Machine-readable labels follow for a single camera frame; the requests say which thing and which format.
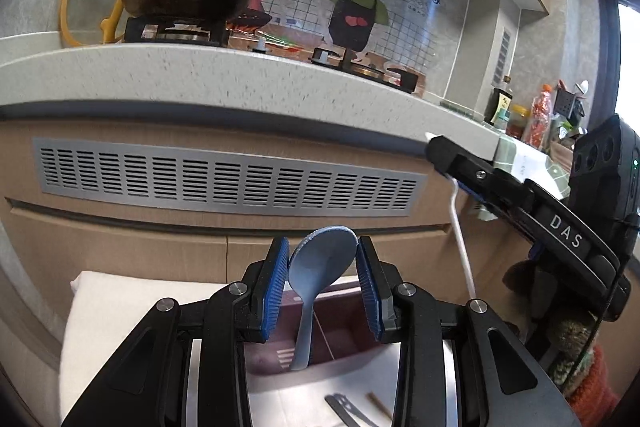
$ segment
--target speckled countertop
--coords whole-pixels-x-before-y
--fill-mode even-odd
[[[120,44],[43,52],[0,65],[4,115],[11,107],[69,101],[251,111],[415,142],[426,142],[425,132],[444,134],[484,158],[493,158],[498,143],[482,125],[397,89],[236,50]]]

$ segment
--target plastic bottle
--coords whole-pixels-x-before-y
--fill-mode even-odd
[[[492,90],[484,110],[484,121],[486,123],[494,125],[500,110],[509,108],[509,104],[513,99],[513,91],[511,91],[510,84],[511,77],[505,74],[503,80]]]
[[[542,149],[545,142],[546,132],[551,125],[551,92],[553,87],[543,84],[542,92],[535,97],[531,104],[531,117],[525,129],[522,141],[535,149]]]

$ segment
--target light blue spoon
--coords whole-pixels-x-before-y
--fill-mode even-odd
[[[289,366],[292,371],[309,365],[314,300],[351,265],[357,245],[353,230],[333,226],[307,235],[293,252],[289,261],[289,284],[302,299],[302,317]]]

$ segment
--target metal vent grille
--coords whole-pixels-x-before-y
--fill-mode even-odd
[[[406,216],[415,172],[177,147],[34,138],[43,192],[205,212]]]
[[[498,63],[495,65],[494,71],[494,84],[500,84],[502,81],[502,74],[504,73],[504,65],[507,62],[507,55],[509,54],[509,43],[511,42],[511,36],[505,30],[502,34],[502,42],[500,43],[500,51],[498,52]]]

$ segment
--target blue gripper pad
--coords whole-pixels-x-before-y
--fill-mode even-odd
[[[362,292],[362,302],[364,303],[364,311],[367,315],[369,330],[373,333],[377,341],[382,338],[382,318],[380,314],[380,297],[378,289],[373,282],[371,268],[362,245],[358,241],[358,249],[356,250],[356,270],[358,271],[358,280],[360,281],[360,291]]]
[[[282,302],[282,292],[284,283],[289,275],[289,239],[284,237],[278,250],[273,273],[267,292],[264,296],[264,312],[262,314],[262,326],[260,333],[266,342],[273,329],[278,322],[278,313],[280,312],[280,303]]]

